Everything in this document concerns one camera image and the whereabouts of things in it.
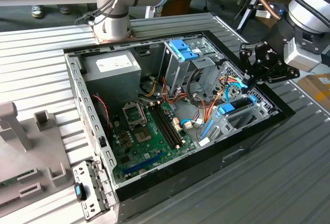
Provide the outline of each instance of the cardboard box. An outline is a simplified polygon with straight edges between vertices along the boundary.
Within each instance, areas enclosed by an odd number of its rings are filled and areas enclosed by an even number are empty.
[[[299,80],[298,85],[330,111],[330,73],[308,75]]]

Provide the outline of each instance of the label sticker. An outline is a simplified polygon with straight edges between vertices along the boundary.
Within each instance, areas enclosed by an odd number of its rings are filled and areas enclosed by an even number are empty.
[[[321,77],[319,80],[324,84],[330,84],[330,80],[328,78]]]
[[[131,67],[132,63],[130,62],[127,55],[119,55],[116,57],[100,59],[96,61],[96,65],[101,73],[116,70],[120,68]]]
[[[192,50],[192,52],[194,52],[195,54],[197,54],[197,53],[201,53],[202,51],[200,49],[194,49],[194,50]]]

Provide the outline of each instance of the red wire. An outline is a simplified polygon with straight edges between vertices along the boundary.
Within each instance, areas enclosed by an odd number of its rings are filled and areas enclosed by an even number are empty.
[[[107,122],[108,122],[108,135],[109,135],[110,134],[110,118],[109,118],[109,112],[108,112],[107,105],[103,102],[103,100],[100,97],[98,97],[96,95],[92,95],[92,96],[97,98],[103,104],[103,107],[104,107],[104,110],[107,114],[107,119],[108,119]]]

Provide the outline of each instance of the shoe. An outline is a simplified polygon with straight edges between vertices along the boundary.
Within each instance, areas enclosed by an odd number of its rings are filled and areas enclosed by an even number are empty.
[[[42,6],[32,6],[31,14],[35,19],[42,19],[44,16]]]
[[[70,14],[70,9],[69,9],[69,6],[59,6],[59,8],[60,8],[60,12],[62,13],[62,14]]]

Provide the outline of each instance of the motherboard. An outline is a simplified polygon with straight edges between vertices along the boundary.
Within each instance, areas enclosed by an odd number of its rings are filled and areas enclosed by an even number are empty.
[[[111,119],[112,150],[117,158],[113,175],[117,183],[143,174],[196,148],[183,129],[174,128],[175,116],[168,103],[158,106],[142,106],[139,103],[128,106],[129,111],[123,108],[121,113]],[[140,119],[145,119],[146,123],[131,129],[130,121]]]

